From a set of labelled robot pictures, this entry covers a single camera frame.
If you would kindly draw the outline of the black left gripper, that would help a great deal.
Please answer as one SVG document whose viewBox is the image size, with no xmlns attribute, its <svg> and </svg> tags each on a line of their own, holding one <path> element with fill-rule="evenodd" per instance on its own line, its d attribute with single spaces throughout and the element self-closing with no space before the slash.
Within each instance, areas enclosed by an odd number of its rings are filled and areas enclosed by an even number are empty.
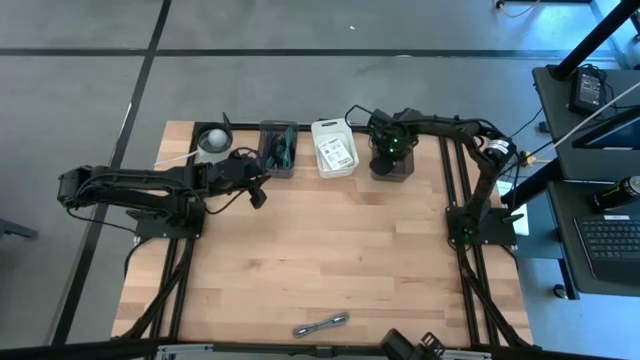
<svg viewBox="0 0 640 360">
<path fill-rule="evenodd" d="M 236 196 L 225 206 L 226 209 L 242 193 L 249 192 L 250 203 L 254 209 L 260 209 L 267 200 L 262 185 L 270 179 L 260 159 L 260 153 L 249 147 L 232 150 L 229 156 L 208 167 L 207 196 Z"/>
</svg>

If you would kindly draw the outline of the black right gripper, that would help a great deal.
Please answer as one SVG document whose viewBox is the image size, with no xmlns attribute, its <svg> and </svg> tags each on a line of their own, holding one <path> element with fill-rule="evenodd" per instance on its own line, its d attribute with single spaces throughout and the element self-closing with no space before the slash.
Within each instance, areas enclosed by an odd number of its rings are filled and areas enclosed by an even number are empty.
<svg viewBox="0 0 640 360">
<path fill-rule="evenodd" d="M 415 169 L 413 148 L 418 137 L 412 135 L 402 121 L 418 112 L 405 108 L 392 116 L 376 109 L 367 123 L 372 158 L 369 168 L 372 176 L 410 176 Z"/>
</svg>

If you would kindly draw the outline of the white booklet with pen print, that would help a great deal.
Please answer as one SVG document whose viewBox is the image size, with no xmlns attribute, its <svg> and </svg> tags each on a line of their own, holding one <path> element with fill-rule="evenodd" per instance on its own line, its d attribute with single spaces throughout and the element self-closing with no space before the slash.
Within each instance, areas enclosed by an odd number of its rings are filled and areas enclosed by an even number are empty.
<svg viewBox="0 0 640 360">
<path fill-rule="evenodd" d="M 318 145 L 323 164 L 329 170 L 339 170 L 349 167 L 354 159 L 344 143 L 338 137 L 327 138 Z"/>
</svg>

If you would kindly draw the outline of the dark grey plastic bin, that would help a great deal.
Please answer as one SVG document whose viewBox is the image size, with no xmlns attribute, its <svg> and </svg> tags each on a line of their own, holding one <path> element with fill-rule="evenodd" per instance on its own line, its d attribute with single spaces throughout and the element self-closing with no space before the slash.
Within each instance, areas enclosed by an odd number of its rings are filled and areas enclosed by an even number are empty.
<svg viewBox="0 0 640 360">
<path fill-rule="evenodd" d="M 404 182 L 413 173 L 413 148 L 417 137 L 406 126 L 375 126 L 370 140 L 372 159 L 369 168 L 375 180 Z"/>
<path fill-rule="evenodd" d="M 295 172 L 298 124 L 266 120 L 259 124 L 259 129 L 259 153 L 264 168 L 274 178 L 291 178 Z"/>
</svg>

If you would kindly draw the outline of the white plastic bin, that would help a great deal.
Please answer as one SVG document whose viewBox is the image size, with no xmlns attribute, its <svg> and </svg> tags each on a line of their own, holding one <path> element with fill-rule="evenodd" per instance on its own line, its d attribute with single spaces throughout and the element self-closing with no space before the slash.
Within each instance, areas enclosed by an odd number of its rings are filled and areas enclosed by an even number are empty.
<svg viewBox="0 0 640 360">
<path fill-rule="evenodd" d="M 347 121 L 344 118 L 319 120 L 311 125 L 311 133 L 319 175 L 325 179 L 350 176 L 359 165 L 359 156 L 357 153 L 352 130 L 349 127 Z M 318 145 L 321 142 L 325 141 L 327 138 L 331 137 L 338 137 L 342 140 L 345 147 L 354 159 L 354 162 L 351 166 L 339 170 L 329 170 L 323 164 L 318 150 Z"/>
</svg>

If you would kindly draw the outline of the black desk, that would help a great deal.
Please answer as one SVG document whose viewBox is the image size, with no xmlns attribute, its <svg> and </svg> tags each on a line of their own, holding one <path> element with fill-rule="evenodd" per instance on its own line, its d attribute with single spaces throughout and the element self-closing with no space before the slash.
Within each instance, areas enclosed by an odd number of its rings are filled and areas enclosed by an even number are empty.
<svg viewBox="0 0 640 360">
<path fill-rule="evenodd" d="M 629 176 L 640 176 L 640 131 L 631 137 L 636 147 L 590 147 L 598 137 L 624 130 L 640 123 L 640 107 L 623 112 L 606 110 L 601 122 L 569 111 L 570 84 L 552 78 L 550 69 L 532 71 L 550 134 L 557 144 L 553 161 L 566 180 L 616 182 Z"/>
<path fill-rule="evenodd" d="M 604 213 L 595 212 L 587 197 L 604 189 L 603 184 L 551 182 L 547 193 L 554 212 L 563 254 L 575 288 L 582 293 L 640 297 L 640 286 L 618 284 L 596 279 L 589 268 L 573 219 L 592 215 L 640 216 L 640 200 Z"/>
</svg>

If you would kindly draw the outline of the black power adapter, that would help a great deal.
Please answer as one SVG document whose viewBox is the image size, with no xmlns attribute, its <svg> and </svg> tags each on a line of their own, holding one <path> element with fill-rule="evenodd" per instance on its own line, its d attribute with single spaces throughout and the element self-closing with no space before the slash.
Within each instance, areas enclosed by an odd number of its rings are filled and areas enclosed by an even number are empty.
<svg viewBox="0 0 640 360">
<path fill-rule="evenodd" d="M 604 97 L 603 74 L 594 67 L 578 68 L 571 82 L 569 111 L 591 115 L 604 104 Z"/>
</svg>

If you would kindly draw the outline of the white rod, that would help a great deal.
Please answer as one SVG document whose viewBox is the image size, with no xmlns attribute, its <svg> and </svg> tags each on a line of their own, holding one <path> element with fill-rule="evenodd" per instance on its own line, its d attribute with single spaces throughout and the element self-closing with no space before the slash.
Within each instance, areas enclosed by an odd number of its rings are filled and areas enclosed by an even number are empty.
<svg viewBox="0 0 640 360">
<path fill-rule="evenodd" d="M 552 149 L 557 148 L 560 144 L 562 144 L 568 138 L 570 138 L 574 133 L 576 133 L 578 130 L 580 130 L 585 124 L 589 123 L 591 120 L 593 120 L 596 117 L 598 117 L 602 112 L 604 112 L 606 109 L 608 109 L 608 108 L 612 107 L 613 105 L 615 105 L 617 101 L 621 100 L 627 94 L 629 94 L 630 92 L 634 91 L 638 87 L 640 87 L 640 81 L 638 81 L 633 86 L 629 87 L 624 92 L 622 92 L 621 94 L 619 94 L 618 96 L 613 98 L 611 101 L 609 101 L 608 103 L 606 103 L 605 105 L 600 107 L 597 111 L 595 111 L 593 114 L 589 115 L 586 119 L 582 120 L 578 125 L 574 126 L 562 138 L 560 138 L 558 141 L 553 142 L 552 147 L 549 150 L 545 151 L 544 153 L 547 153 L 547 152 L 551 151 Z"/>
</svg>

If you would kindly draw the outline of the black flat monitor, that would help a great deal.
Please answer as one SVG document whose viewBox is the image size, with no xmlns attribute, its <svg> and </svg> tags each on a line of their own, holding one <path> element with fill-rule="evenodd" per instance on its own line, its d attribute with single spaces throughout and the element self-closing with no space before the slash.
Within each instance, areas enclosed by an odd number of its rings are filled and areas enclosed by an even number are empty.
<svg viewBox="0 0 640 360">
<path fill-rule="evenodd" d="M 640 106 L 606 119 L 571 145 L 582 149 L 640 150 Z"/>
</svg>

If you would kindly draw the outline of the black diagonal pole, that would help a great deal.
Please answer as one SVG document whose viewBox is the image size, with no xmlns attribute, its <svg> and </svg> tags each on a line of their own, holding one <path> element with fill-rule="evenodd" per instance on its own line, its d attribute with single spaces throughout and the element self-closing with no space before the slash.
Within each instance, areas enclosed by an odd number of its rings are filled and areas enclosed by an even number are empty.
<svg viewBox="0 0 640 360">
<path fill-rule="evenodd" d="M 618 67 L 629 70 L 628 59 L 613 35 L 639 8 L 640 0 L 620 0 L 558 65 L 548 67 L 551 77 L 558 81 L 569 78 L 605 42 L 610 44 Z"/>
</svg>

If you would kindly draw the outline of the grey chair leg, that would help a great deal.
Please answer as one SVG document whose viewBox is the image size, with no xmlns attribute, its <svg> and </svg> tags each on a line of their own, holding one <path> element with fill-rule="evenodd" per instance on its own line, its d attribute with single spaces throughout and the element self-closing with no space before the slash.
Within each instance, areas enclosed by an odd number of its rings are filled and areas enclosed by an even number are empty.
<svg viewBox="0 0 640 360">
<path fill-rule="evenodd" d="M 38 237 L 38 231 L 0 218 L 0 239 L 5 235 L 35 240 Z"/>
</svg>

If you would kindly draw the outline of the black drink can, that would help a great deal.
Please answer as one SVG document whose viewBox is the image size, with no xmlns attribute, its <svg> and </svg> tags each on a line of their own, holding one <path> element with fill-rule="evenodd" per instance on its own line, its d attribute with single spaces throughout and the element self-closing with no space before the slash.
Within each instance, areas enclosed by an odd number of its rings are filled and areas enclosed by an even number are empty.
<svg viewBox="0 0 640 360">
<path fill-rule="evenodd" d="M 590 207 L 598 213 L 607 212 L 640 199 L 640 175 L 626 177 L 587 197 Z"/>
</svg>

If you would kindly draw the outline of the black laptop keyboard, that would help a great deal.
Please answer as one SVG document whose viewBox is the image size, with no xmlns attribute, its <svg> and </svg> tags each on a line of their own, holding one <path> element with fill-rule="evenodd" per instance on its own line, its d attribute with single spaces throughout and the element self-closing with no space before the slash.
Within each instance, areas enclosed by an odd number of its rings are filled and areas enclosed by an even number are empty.
<svg viewBox="0 0 640 360">
<path fill-rule="evenodd" d="M 573 222 L 596 279 L 640 286 L 640 216 L 592 215 Z"/>
</svg>

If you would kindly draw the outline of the black aluminium table frame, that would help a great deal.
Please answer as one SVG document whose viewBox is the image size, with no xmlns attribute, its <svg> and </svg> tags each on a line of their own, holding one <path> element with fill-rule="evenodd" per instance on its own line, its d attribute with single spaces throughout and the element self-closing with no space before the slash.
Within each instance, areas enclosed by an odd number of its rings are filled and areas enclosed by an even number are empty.
<svg viewBox="0 0 640 360">
<path fill-rule="evenodd" d="M 212 201 L 197 240 L 152 240 L 132 256 L 113 323 L 129 330 L 181 255 L 185 274 L 143 334 L 161 345 L 213 344 L 216 353 L 379 354 L 395 328 L 409 341 L 436 334 L 451 347 L 502 345 L 491 296 L 529 336 L 516 266 L 497 245 L 465 248 L 448 237 L 445 211 L 468 199 L 475 170 L 466 151 L 424 137 L 404 182 L 318 174 L 309 125 L 299 133 L 293 177 L 246 198 Z"/>
</svg>

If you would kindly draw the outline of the silver metal bracket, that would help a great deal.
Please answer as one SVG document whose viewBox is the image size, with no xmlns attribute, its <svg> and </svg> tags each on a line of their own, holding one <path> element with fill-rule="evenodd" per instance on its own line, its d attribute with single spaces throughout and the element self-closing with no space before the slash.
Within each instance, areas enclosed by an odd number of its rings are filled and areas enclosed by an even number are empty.
<svg viewBox="0 0 640 360">
<path fill-rule="evenodd" d="M 172 344 L 161 345 L 157 348 L 156 355 L 160 360 L 176 360 L 179 355 L 201 354 L 214 352 L 213 344 Z"/>
<path fill-rule="evenodd" d="M 440 358 L 441 360 L 493 360 L 491 353 L 452 349 L 445 350 Z"/>
</svg>

